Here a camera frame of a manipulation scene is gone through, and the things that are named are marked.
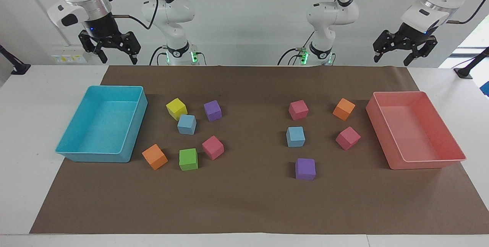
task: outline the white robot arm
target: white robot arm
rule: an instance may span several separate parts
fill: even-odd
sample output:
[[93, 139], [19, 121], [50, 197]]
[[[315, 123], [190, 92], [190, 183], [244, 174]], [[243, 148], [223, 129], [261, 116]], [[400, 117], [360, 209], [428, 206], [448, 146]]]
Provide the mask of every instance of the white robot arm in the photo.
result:
[[84, 49], [98, 55], [103, 63], [107, 62], [102, 50], [105, 47], [125, 52], [136, 64], [141, 45], [132, 32], [122, 34], [119, 31], [111, 10], [110, 0], [61, 0], [47, 13], [60, 28], [81, 23], [85, 30], [78, 37]]
[[307, 64], [327, 64], [336, 37], [330, 26], [351, 24], [358, 19], [358, 14], [358, 5], [354, 0], [321, 2], [309, 7], [307, 19], [314, 27], [314, 36], [307, 47]]
[[432, 33], [444, 25], [466, 0], [416, 0], [402, 15], [402, 24], [396, 33], [388, 30], [374, 42], [378, 62], [386, 52], [396, 49], [411, 50], [405, 66], [419, 57], [427, 57], [438, 43]]
[[[145, 2], [143, 15], [150, 21], [156, 4]], [[178, 23], [192, 21], [195, 17], [194, 5], [188, 0], [159, 0], [156, 25], [166, 38], [168, 49], [167, 63], [170, 65], [197, 65], [198, 58], [194, 55], [192, 44], [187, 40], [185, 30]]]

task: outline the black stand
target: black stand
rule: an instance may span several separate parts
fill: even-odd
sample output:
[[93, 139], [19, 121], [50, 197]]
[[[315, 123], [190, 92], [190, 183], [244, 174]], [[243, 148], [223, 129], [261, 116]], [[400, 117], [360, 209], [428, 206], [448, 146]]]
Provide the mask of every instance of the black stand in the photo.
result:
[[0, 45], [0, 53], [14, 66], [14, 71], [11, 72], [12, 75], [24, 75], [29, 70], [31, 66], [30, 64], [23, 63], [21, 60], [17, 59], [17, 57], [3, 48], [2, 45]]
[[482, 51], [482, 53], [477, 55], [466, 67], [454, 68], [454, 71], [457, 73], [459, 78], [472, 79], [472, 76], [470, 76], [470, 71], [487, 56], [489, 56], [489, 47], [487, 47], [486, 49], [484, 49], [484, 51]]

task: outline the plastic bin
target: plastic bin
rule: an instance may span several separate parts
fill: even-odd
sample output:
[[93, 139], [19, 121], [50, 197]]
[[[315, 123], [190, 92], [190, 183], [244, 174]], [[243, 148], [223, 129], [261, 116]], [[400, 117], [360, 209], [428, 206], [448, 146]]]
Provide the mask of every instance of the plastic bin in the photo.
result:
[[425, 92], [374, 92], [367, 113], [393, 170], [466, 160]]
[[89, 87], [56, 153], [75, 162], [129, 162], [147, 105], [141, 86]]

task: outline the cube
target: cube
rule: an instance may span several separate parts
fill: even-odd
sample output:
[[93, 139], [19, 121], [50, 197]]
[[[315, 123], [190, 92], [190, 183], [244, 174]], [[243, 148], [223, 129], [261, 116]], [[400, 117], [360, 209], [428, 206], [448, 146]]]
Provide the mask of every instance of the cube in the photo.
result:
[[168, 162], [165, 154], [161, 151], [157, 144], [154, 144], [147, 150], [143, 151], [143, 156], [153, 170], [159, 169], [162, 165]]
[[224, 145], [215, 136], [202, 143], [202, 147], [211, 160], [215, 160], [224, 153]]
[[182, 149], [179, 165], [182, 171], [197, 170], [199, 168], [197, 150], [195, 148]]
[[336, 141], [344, 150], [347, 151], [353, 147], [360, 140], [360, 138], [360, 135], [355, 132], [352, 127], [348, 127], [338, 135]]
[[287, 129], [287, 146], [289, 148], [298, 148], [304, 146], [306, 136], [304, 136], [304, 128], [289, 127]]
[[353, 108], [355, 108], [355, 104], [343, 98], [339, 101], [335, 111], [333, 111], [333, 115], [341, 120], [346, 120], [353, 111]]
[[292, 120], [300, 120], [307, 117], [309, 113], [309, 108], [306, 106], [304, 100], [290, 103], [288, 107], [288, 112], [292, 117]]
[[168, 113], [175, 119], [180, 120], [180, 116], [182, 114], [187, 114], [187, 107], [185, 104], [180, 101], [180, 99], [176, 98], [175, 100], [169, 102], [166, 105], [166, 109], [168, 109]]
[[482, 93], [489, 96], [489, 81], [481, 87]]
[[295, 179], [313, 180], [316, 177], [314, 159], [298, 158], [295, 162]]
[[204, 110], [209, 122], [222, 118], [222, 111], [220, 111], [219, 103], [216, 100], [204, 104]]
[[194, 115], [180, 115], [180, 120], [178, 121], [178, 132], [180, 134], [194, 135], [195, 127], [197, 126], [197, 120]]

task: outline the orange cube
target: orange cube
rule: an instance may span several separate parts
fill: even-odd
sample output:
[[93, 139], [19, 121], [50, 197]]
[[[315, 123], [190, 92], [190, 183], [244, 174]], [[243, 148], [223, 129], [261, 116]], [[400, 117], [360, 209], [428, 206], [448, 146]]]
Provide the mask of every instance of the orange cube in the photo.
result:
[[353, 108], [355, 108], [355, 104], [343, 98], [339, 101], [335, 111], [333, 111], [333, 115], [341, 120], [346, 120], [353, 111]]
[[148, 161], [153, 170], [159, 169], [162, 165], [168, 162], [165, 154], [161, 151], [157, 144], [151, 146], [147, 150], [143, 151], [143, 156]]

